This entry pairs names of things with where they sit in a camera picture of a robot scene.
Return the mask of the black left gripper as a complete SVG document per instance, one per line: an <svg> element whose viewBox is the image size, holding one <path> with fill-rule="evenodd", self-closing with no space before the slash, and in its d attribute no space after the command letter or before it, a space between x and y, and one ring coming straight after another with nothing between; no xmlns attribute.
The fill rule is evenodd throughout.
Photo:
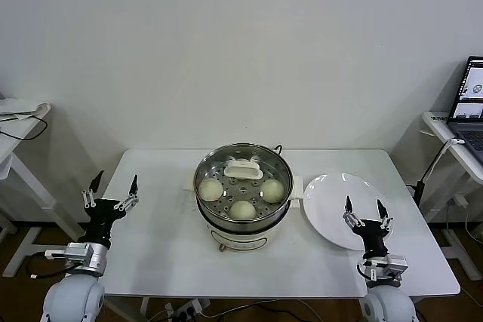
<svg viewBox="0 0 483 322"><path fill-rule="evenodd" d="M138 175L135 175L128 192L123 201L113 199L96 198L95 194L99 189L104 171L101 170L92 180L89 187L82 191L84 208L90 217L85 228L83 241L110 241L113 223L125 217L139 201Z"/></svg>

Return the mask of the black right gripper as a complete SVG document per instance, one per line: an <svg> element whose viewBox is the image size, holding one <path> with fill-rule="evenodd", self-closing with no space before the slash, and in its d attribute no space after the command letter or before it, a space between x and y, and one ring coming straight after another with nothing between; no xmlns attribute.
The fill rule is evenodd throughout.
<svg viewBox="0 0 483 322"><path fill-rule="evenodd" d="M365 248L363 257L385 257L388 254L383 238L389 234L389 225L393 218L389 216L380 199L377 200L377 209L380 221L363 219L364 225L359 225L359 218L353 212L351 199L346 196L343 219L350 228L353 228L353 232L362 238Z"/></svg>

